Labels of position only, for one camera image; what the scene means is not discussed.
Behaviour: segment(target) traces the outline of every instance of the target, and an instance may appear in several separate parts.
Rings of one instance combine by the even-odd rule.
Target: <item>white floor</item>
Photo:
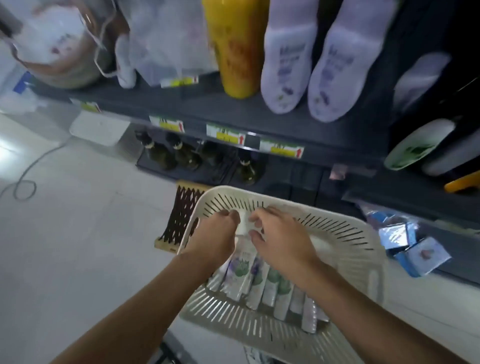
[[[0,190],[53,146],[0,116]],[[28,179],[38,185],[31,200],[15,201],[11,192],[0,199],[5,364],[48,363],[172,258],[153,241],[166,226],[174,183],[78,140],[40,162]],[[436,275],[411,279],[394,262],[388,279],[391,312],[480,363],[480,290]],[[246,363],[237,342],[180,319],[171,331],[198,364]]]

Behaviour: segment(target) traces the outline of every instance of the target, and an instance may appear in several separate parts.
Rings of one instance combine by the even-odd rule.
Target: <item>plastic bag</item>
[[[150,86],[218,70],[201,0],[119,2],[130,26],[130,62]]]

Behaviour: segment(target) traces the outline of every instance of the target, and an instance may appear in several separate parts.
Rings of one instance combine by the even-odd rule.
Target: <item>price label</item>
[[[185,128],[183,127],[183,121],[180,120],[169,120],[164,119],[158,116],[150,116],[150,122],[162,129],[167,129],[172,132],[184,133]]]
[[[232,143],[239,146],[245,145],[246,134],[237,132],[232,129],[226,129],[219,126],[207,124],[207,135],[223,142]]]
[[[72,102],[72,104],[80,106],[82,110],[95,112],[97,114],[102,112],[96,102],[80,101],[75,98],[71,98],[70,101]]]
[[[260,151],[278,154],[284,157],[301,159],[305,147],[294,144],[280,143],[272,140],[260,139]]]
[[[160,86],[162,88],[168,87],[180,87],[180,86],[187,86],[187,85],[196,85],[198,83],[198,77],[183,77],[183,78],[175,78],[175,79],[165,79],[160,81]]]

